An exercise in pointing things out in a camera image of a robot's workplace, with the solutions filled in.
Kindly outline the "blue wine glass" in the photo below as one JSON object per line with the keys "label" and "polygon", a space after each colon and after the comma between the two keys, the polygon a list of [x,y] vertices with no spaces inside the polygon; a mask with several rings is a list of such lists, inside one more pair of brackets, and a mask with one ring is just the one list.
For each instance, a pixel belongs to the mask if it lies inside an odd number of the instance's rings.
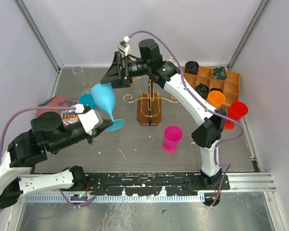
{"label": "blue wine glass", "polygon": [[86,107],[89,106],[92,110],[96,110],[100,116],[102,115],[90,93],[81,95],[79,98],[79,104],[82,104],[85,108],[82,112],[83,114],[89,111],[86,109]]}
{"label": "blue wine glass", "polygon": [[98,83],[91,88],[91,95],[98,108],[106,112],[111,119],[113,125],[108,127],[106,131],[116,131],[125,125],[125,120],[114,119],[113,110],[116,105],[116,97],[113,87],[110,83]]}

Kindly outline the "clear wine glass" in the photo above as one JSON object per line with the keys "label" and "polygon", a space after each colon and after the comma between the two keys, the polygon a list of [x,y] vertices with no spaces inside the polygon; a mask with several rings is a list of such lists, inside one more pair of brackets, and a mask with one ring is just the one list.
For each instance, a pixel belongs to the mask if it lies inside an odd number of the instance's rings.
{"label": "clear wine glass", "polygon": [[75,66],[73,67],[72,72],[76,81],[81,86],[82,94],[91,94],[92,80],[91,77],[86,74],[84,68],[81,66]]}

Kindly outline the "pink wine glass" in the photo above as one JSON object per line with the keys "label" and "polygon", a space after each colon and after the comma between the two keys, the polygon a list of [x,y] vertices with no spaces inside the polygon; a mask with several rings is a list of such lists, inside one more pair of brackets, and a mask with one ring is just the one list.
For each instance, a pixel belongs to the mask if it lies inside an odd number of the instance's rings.
{"label": "pink wine glass", "polygon": [[168,154],[173,154],[178,148],[183,137],[183,131],[176,125],[168,126],[164,130],[163,150]]}

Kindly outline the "orange wine glass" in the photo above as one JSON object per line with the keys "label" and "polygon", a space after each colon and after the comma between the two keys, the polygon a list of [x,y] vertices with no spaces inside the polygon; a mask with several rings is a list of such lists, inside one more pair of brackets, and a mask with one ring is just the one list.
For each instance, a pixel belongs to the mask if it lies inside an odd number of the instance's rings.
{"label": "orange wine glass", "polygon": [[224,101],[225,101],[225,95],[217,90],[210,91],[207,96],[207,102],[217,109],[221,108]]}

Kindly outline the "red wine glass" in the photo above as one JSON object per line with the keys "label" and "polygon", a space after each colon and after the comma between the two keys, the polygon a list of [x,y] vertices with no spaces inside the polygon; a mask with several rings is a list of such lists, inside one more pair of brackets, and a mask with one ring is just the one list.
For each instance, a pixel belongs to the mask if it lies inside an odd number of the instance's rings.
{"label": "red wine glass", "polygon": [[[231,106],[228,109],[227,116],[235,121],[241,120],[247,113],[249,112],[248,106],[241,102],[241,101],[236,101],[231,104]],[[232,130],[235,126],[235,123],[226,120],[224,128],[226,130]]]}

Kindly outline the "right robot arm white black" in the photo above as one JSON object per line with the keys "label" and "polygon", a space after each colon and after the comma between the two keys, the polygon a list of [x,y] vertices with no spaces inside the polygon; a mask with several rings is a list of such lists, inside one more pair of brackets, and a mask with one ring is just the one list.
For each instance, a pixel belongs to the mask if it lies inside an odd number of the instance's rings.
{"label": "right robot arm white black", "polygon": [[217,143],[221,139],[225,124],[225,110],[216,109],[202,99],[181,76],[179,68],[163,60],[159,46],[153,39],[139,42],[139,58],[129,55],[128,49],[125,41],[119,44],[110,68],[100,81],[101,84],[110,83],[115,89],[127,88],[132,84],[133,77],[147,75],[154,83],[173,95],[198,125],[191,136],[200,147],[201,183],[208,190],[215,188],[222,177]]}

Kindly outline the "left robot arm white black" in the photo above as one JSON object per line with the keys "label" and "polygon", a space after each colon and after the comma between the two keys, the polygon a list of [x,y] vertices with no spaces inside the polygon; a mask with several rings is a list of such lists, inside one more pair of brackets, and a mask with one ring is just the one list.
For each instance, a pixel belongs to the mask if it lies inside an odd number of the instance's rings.
{"label": "left robot arm white black", "polygon": [[55,112],[46,112],[31,120],[31,129],[18,135],[7,147],[0,164],[0,209],[10,207],[31,195],[50,190],[81,191],[87,178],[80,166],[48,176],[22,177],[37,163],[47,160],[47,153],[57,154],[80,141],[89,144],[113,125],[110,119],[92,115],[88,120],[64,126]]}

